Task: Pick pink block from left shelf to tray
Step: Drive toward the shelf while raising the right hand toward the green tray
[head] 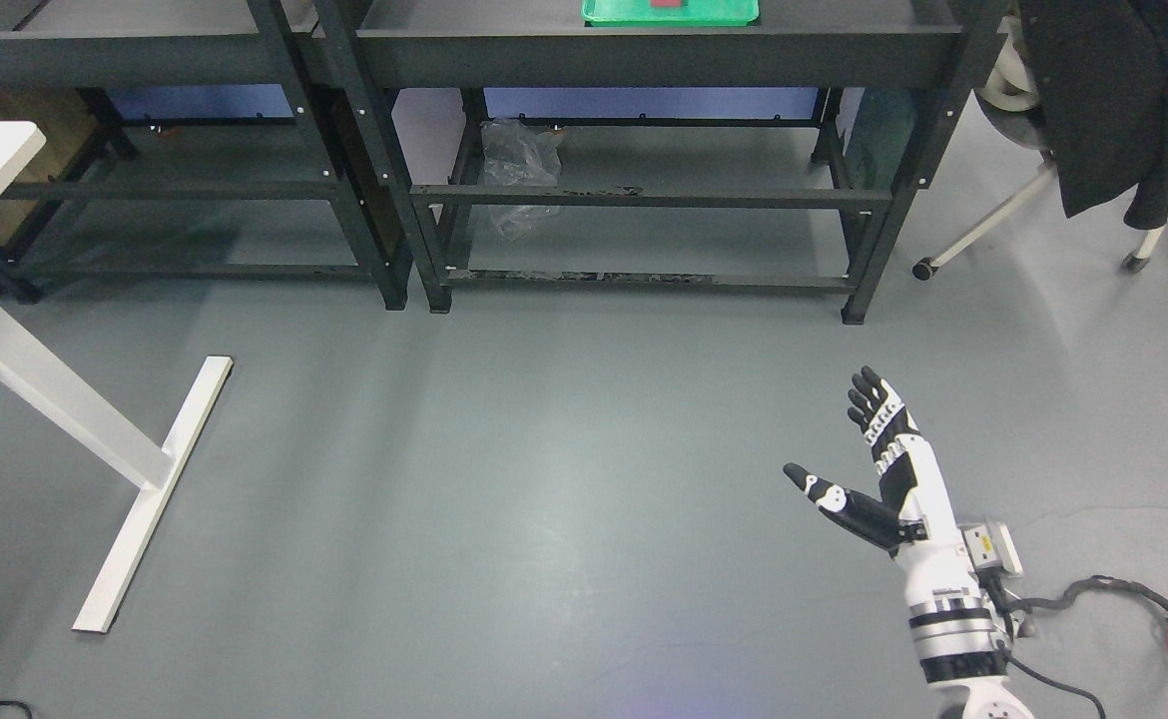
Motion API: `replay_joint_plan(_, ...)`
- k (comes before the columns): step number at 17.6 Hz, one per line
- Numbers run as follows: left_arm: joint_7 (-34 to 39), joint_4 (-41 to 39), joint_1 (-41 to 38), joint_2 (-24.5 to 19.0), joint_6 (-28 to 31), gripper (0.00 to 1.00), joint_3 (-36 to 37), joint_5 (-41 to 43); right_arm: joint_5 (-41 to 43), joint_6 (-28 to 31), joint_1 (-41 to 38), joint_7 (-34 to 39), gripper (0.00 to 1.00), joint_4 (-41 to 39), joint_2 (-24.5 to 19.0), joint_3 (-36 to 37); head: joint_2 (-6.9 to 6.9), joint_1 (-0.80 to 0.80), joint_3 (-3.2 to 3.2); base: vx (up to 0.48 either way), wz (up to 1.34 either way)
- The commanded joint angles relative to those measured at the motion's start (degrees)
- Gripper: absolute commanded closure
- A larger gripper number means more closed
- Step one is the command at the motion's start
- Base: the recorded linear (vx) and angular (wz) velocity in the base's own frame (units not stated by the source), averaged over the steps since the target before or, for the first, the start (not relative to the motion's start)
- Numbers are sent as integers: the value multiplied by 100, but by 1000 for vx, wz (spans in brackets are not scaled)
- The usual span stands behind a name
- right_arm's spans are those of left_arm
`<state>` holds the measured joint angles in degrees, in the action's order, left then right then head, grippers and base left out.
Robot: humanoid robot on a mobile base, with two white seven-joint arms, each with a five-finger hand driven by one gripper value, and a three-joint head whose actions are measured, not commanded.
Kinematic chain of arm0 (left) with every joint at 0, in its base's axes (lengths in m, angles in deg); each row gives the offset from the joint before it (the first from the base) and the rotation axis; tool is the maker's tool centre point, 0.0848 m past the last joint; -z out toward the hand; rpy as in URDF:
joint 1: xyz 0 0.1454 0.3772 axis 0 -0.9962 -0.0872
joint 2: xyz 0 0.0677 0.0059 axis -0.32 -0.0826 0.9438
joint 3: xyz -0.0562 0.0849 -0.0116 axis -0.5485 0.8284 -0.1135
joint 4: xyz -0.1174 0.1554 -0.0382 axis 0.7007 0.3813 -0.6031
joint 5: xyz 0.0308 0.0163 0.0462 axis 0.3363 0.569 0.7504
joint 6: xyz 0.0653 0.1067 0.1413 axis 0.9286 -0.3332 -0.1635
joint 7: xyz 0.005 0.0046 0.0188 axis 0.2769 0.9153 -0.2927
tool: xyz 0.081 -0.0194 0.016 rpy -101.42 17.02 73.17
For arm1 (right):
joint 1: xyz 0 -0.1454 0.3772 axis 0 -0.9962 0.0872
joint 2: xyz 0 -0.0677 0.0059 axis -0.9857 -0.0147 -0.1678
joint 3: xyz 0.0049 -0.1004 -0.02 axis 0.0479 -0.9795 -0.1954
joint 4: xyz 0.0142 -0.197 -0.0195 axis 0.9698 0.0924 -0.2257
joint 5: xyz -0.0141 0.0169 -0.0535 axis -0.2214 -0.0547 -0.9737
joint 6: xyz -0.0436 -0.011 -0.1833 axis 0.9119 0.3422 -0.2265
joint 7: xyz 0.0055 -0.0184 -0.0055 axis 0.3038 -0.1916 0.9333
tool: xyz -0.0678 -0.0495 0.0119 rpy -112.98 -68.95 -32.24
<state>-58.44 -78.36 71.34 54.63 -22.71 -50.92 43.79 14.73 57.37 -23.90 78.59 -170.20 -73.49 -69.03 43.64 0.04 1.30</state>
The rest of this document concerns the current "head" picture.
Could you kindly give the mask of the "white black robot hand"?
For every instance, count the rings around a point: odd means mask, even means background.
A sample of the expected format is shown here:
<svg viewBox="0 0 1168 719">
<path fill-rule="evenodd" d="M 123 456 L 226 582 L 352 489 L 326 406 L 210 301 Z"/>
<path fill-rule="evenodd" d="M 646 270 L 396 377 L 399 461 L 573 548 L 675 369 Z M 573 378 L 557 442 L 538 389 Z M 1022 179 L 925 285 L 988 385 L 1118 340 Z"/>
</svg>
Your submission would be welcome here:
<svg viewBox="0 0 1168 719">
<path fill-rule="evenodd" d="M 793 461 L 784 465 L 785 477 L 827 519 L 889 554 L 924 542 L 960 542 L 938 459 L 902 396 L 863 365 L 848 397 L 848 416 L 871 451 L 880 496 L 837 486 Z"/>
</svg>

